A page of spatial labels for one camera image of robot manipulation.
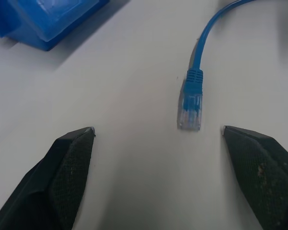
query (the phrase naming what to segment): transparent plug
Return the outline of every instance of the transparent plug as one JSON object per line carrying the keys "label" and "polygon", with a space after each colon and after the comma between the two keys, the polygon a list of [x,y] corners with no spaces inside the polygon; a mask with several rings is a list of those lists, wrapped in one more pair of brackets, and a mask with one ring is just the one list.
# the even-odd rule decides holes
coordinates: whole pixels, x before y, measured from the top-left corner
{"label": "transparent plug", "polygon": [[202,119],[202,94],[182,93],[178,110],[178,128],[199,131]]}

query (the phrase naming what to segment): blue plastic container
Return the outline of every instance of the blue plastic container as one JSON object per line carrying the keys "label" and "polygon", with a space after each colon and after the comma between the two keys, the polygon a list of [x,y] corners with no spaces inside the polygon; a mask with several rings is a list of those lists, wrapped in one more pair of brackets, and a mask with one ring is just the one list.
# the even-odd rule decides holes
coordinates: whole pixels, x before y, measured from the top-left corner
{"label": "blue plastic container", "polygon": [[0,37],[42,50],[60,40],[109,0],[0,0]]}

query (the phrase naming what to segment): blue cable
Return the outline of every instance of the blue cable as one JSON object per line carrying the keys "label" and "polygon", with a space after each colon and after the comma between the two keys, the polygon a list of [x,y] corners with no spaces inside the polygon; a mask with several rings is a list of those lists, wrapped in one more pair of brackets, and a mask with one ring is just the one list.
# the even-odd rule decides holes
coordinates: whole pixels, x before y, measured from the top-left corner
{"label": "blue cable", "polygon": [[224,14],[226,14],[228,11],[236,8],[237,6],[243,5],[243,4],[251,2],[251,1],[255,1],[255,0],[238,0],[238,1],[235,1],[235,2],[227,5],[226,7],[220,9],[212,17],[212,19],[210,19],[210,21],[208,22],[207,26],[205,27],[205,29],[202,32],[202,35],[200,36],[200,39],[198,41],[197,48],[196,48],[195,54],[194,54],[193,68],[195,68],[195,69],[200,68],[202,54],[203,54],[203,50],[204,50],[204,46],[205,46],[208,34],[209,34],[211,28],[213,27],[213,25],[216,23],[216,21],[220,17],[222,17]]}
{"label": "blue cable", "polygon": [[178,128],[199,131],[202,118],[203,101],[203,71],[200,69],[202,54],[208,34],[216,21],[228,11],[255,0],[237,0],[223,9],[219,10],[208,22],[198,41],[193,66],[187,72],[187,77],[183,86],[183,100],[178,106]]}

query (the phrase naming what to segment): white surface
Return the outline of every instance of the white surface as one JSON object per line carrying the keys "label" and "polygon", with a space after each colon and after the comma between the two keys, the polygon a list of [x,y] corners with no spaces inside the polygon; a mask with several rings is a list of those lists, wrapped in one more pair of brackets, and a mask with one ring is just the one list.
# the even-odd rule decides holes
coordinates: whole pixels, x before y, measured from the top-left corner
{"label": "white surface", "polygon": [[249,3],[215,26],[201,66],[202,130],[181,132],[180,87],[218,6],[131,0],[72,54],[68,39],[48,53],[0,41],[0,208],[57,137],[94,126],[76,230],[260,229],[220,127],[288,150],[288,1]]}

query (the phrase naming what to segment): ethernet cable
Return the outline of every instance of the ethernet cable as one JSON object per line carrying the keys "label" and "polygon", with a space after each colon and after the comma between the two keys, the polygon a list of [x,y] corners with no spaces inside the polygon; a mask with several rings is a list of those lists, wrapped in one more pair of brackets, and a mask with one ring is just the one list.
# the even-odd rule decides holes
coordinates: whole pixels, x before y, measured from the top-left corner
{"label": "ethernet cable", "polygon": [[237,0],[225,6],[210,19],[202,32],[195,50],[193,66],[188,70],[183,86],[183,100],[181,101],[182,105],[179,106],[181,111],[179,111],[177,119],[180,129],[199,131],[201,128],[203,71],[200,69],[200,65],[204,46],[211,28],[228,11],[251,1],[255,0]]}

